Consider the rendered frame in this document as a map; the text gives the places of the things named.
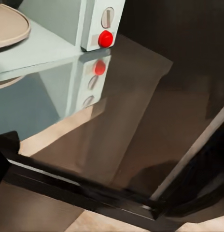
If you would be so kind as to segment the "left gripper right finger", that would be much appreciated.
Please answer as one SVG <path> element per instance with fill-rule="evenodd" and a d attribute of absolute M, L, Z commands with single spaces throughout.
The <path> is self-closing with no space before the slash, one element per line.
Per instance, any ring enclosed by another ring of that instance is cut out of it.
<path fill-rule="evenodd" d="M 224 161 L 224 130 L 223 129 L 216 129 L 214 134 L 212 145 L 216 152 L 219 154 L 221 159 Z"/>

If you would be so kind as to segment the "microwave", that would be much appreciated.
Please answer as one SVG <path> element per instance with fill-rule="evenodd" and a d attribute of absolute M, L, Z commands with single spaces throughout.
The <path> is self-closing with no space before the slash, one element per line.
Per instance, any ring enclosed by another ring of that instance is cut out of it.
<path fill-rule="evenodd" d="M 3 182 L 152 232 L 224 216 L 224 0 L 0 0 L 17 128 Z"/>

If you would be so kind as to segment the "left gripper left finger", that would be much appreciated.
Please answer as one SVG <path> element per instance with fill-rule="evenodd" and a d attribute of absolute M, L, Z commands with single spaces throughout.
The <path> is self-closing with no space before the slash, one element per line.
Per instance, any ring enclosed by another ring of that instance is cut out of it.
<path fill-rule="evenodd" d="M 0 133 L 0 183 L 22 148 L 20 130 Z"/>

